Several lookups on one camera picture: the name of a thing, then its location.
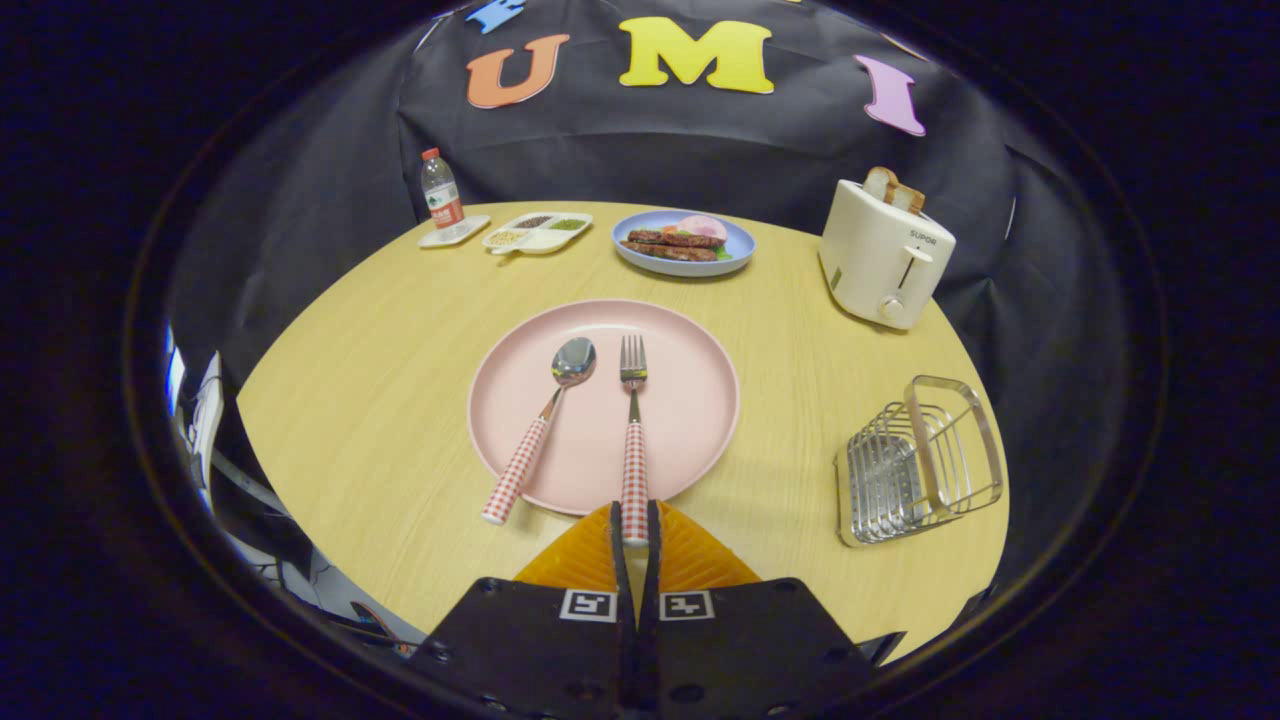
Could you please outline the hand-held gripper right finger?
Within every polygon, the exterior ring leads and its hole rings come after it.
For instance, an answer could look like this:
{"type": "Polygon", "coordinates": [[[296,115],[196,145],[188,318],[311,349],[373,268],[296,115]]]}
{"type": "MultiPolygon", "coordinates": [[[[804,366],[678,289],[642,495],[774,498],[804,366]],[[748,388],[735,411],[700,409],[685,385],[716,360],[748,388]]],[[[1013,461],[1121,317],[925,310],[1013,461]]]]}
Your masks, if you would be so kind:
{"type": "Polygon", "coordinates": [[[650,501],[640,611],[644,719],[855,719],[901,632],[855,642],[792,577],[676,591],[669,577],[700,528],[650,501]]]}

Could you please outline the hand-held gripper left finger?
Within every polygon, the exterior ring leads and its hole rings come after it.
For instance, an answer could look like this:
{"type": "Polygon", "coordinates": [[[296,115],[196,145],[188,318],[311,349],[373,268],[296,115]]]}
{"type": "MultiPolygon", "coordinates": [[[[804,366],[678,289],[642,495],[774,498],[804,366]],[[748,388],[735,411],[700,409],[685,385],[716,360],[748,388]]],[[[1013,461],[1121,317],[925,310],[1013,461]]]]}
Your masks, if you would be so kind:
{"type": "Polygon", "coordinates": [[[620,523],[617,502],[579,523],[608,573],[604,588],[481,577],[410,669],[480,717],[622,719],[637,628],[620,523]]]}

